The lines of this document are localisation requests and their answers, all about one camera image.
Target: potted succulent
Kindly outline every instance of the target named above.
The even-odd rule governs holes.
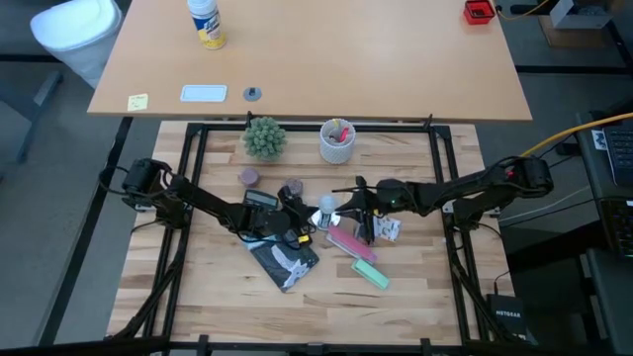
[[[248,120],[244,141],[248,155],[262,161],[274,161],[284,152],[286,131],[273,118],[255,118]]]

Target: trash can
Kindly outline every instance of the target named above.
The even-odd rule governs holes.
[[[50,54],[96,88],[122,17],[114,0],[72,0],[35,15],[31,31]]]

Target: green eraser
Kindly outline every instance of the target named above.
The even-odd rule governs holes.
[[[387,289],[387,286],[389,286],[389,278],[385,277],[384,274],[378,272],[376,268],[362,259],[354,261],[354,263],[352,263],[352,269],[382,290]]]

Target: light wooden desk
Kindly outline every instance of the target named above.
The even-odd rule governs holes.
[[[155,159],[176,169],[186,125],[161,125]],[[460,175],[483,169],[475,128],[452,126],[451,130]],[[331,189],[352,186],[357,174],[370,185],[388,177],[424,182],[435,179],[428,135],[423,133],[359,133],[354,156],[340,166],[321,160],[317,133],[288,133],[289,144],[276,164],[257,163],[248,157],[240,142],[242,133],[211,131],[203,161],[200,186],[231,202],[240,202],[243,197],[237,175],[246,166],[257,167],[262,174],[258,189],[270,194],[276,194],[287,178],[302,179],[304,200],[312,205]],[[194,142],[188,174],[196,145]],[[339,198],[347,200],[348,196]],[[318,232],[313,236],[313,249],[320,262],[283,294],[236,236],[215,218],[196,211],[172,340],[196,341],[199,334],[209,334],[215,342],[419,345],[419,338],[428,337],[433,344],[459,344],[440,214],[421,218],[401,213],[394,217],[403,221],[398,241],[377,239],[374,248],[377,268],[391,279],[386,291],[352,271],[352,258]],[[153,214],[140,214],[136,224],[153,218]],[[497,227],[490,219],[483,223]],[[163,227],[154,225],[132,236],[109,333],[123,328],[148,296],[162,234]],[[497,235],[485,228],[473,231],[472,241],[482,293],[489,293],[493,279],[507,271],[503,246]],[[512,294],[508,276],[500,279],[499,288]],[[468,297],[466,300],[471,335],[477,335],[474,310]],[[164,303],[159,308],[156,334],[160,333],[163,314]]]
[[[227,43],[207,50],[186,1],[135,0],[88,112],[531,120],[498,19],[469,26],[464,2],[218,0]],[[181,103],[187,84],[225,84],[226,101]]]

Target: keyboard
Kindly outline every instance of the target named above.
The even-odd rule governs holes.
[[[600,201],[609,245],[618,254],[633,257],[633,199]]]
[[[633,186],[633,128],[604,128],[613,182],[618,187]]]

